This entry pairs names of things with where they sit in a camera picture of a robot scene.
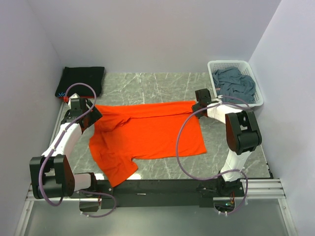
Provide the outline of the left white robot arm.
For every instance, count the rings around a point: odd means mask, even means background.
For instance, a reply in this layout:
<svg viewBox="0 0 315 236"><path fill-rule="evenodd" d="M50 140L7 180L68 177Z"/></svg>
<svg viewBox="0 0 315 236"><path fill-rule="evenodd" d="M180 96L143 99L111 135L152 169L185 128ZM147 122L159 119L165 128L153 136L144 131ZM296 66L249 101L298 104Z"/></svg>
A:
<svg viewBox="0 0 315 236"><path fill-rule="evenodd" d="M69 109L49 148L30 160L31 186L35 199L70 197L81 192L88 198L98 193L94 173L74 174L68 162L74 146L86 129L102 118L100 111L87 98L71 98Z"/></svg>

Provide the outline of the orange t shirt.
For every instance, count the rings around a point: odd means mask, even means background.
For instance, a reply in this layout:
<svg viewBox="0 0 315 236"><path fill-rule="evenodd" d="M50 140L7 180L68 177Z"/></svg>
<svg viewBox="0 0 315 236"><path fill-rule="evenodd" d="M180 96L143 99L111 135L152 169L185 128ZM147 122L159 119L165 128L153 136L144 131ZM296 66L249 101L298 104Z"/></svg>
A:
<svg viewBox="0 0 315 236"><path fill-rule="evenodd" d="M190 118L194 101L129 106L97 105L102 118L94 124L89 148L111 186L138 169L134 159L161 159L206 153L199 120Z"/></svg>

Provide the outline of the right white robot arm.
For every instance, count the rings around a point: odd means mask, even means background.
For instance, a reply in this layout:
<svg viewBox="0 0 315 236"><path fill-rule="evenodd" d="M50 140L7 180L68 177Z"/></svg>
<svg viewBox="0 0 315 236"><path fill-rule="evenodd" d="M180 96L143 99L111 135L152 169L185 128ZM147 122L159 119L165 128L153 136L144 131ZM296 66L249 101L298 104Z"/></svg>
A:
<svg viewBox="0 0 315 236"><path fill-rule="evenodd" d="M215 191L219 196L228 196L241 187L240 178L246 160L261 145L262 136L253 110L239 105L225 105L213 100L206 88L195 91L196 104L192 111L200 111L195 116L216 119L225 124L228 155L220 173L215 179Z"/></svg>

